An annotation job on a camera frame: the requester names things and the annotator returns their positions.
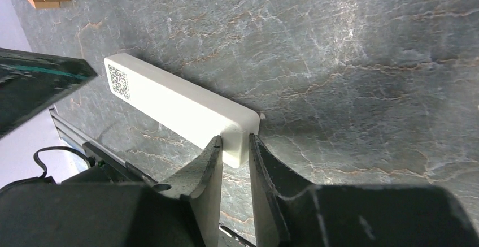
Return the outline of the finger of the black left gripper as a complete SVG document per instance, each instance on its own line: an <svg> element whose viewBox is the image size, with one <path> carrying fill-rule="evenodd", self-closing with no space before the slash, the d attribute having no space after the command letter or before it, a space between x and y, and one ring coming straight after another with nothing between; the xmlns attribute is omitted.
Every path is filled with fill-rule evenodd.
<svg viewBox="0 0 479 247"><path fill-rule="evenodd" d="M83 59L2 48L1 136L96 76Z"/></svg>

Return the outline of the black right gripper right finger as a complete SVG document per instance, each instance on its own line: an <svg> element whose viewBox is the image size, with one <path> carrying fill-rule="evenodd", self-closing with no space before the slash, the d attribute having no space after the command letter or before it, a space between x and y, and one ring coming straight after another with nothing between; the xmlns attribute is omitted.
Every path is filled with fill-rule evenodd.
<svg viewBox="0 0 479 247"><path fill-rule="evenodd" d="M430 184L318 185L249 137L258 246L477 246L460 202Z"/></svg>

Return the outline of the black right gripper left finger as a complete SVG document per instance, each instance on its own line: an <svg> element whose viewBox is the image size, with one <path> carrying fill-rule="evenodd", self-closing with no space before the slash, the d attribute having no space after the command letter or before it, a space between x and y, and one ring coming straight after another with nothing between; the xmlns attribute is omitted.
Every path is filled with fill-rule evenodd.
<svg viewBox="0 0 479 247"><path fill-rule="evenodd" d="M1 189L2 246L217 246L222 140L162 182L116 181L92 157L56 183L42 174Z"/></svg>

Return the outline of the white remote control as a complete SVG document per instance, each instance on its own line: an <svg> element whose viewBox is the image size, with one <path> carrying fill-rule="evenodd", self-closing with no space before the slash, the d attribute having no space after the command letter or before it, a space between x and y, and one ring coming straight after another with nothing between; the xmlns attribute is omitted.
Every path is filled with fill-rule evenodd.
<svg viewBox="0 0 479 247"><path fill-rule="evenodd" d="M232 168L249 160L257 112L126 53L106 57L104 66L115 96L201 149L221 136L223 162Z"/></svg>

